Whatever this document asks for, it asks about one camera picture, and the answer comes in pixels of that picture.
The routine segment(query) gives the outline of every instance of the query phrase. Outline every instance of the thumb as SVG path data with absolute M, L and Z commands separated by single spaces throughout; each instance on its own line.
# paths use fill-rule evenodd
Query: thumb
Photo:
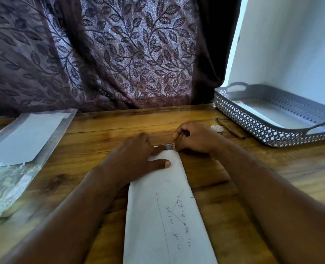
M 189 143 L 190 143 L 190 137 L 186 137 L 185 139 L 175 143 L 172 149 L 179 152 L 183 149 L 189 148 Z
M 148 172 L 160 170 L 162 168 L 169 168 L 170 166 L 171 162 L 167 159 L 157 159 L 153 161 L 148 161 Z

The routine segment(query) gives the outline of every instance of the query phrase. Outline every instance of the grey tray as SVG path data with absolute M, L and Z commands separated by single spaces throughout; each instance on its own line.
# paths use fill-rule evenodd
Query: grey tray
M 325 140 L 325 105 L 268 85 L 216 88 L 215 106 L 272 147 Z

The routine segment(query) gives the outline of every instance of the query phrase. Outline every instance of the wooden stick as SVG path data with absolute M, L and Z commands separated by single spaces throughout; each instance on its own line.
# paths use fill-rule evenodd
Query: wooden stick
M 229 124 L 224 123 L 224 122 L 221 122 L 221 120 L 218 119 L 218 118 L 215 118 L 215 119 L 216 119 L 216 121 L 218 123 L 220 123 L 222 126 L 224 126 L 225 128 L 227 128 L 230 131 L 230 133 L 232 133 L 233 135 L 237 136 L 238 138 L 244 139 L 244 140 L 246 139 L 244 137 L 244 135 L 242 135 L 239 131 L 237 131 L 236 129 L 234 129 L 233 127 L 231 127 Z

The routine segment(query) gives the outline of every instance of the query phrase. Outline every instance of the left hand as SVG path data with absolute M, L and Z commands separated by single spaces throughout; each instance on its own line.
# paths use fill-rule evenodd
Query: left hand
M 157 155 L 165 146 L 154 147 L 148 135 L 141 133 L 125 140 L 109 153 L 98 165 L 103 175 L 108 174 L 120 187 L 135 181 L 144 175 L 161 168 L 169 168 L 171 162 L 166 159 L 148 161 L 149 156 Z

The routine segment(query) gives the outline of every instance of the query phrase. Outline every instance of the clear plastic sheet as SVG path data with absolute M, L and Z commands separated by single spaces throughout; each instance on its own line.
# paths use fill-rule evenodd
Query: clear plastic sheet
M 76 115 L 77 110 L 67 109 L 34 114 L 54 113 L 68 113 L 68 117 L 62 119 L 50 139 L 32 161 L 19 165 L 0 166 L 0 216 L 22 195 L 33 178 L 44 166 L 65 134 L 68 126 Z M 30 114 L 31 113 L 25 113 L 20 115 L 12 123 L 3 128 L 0 131 L 0 142 L 26 121 Z

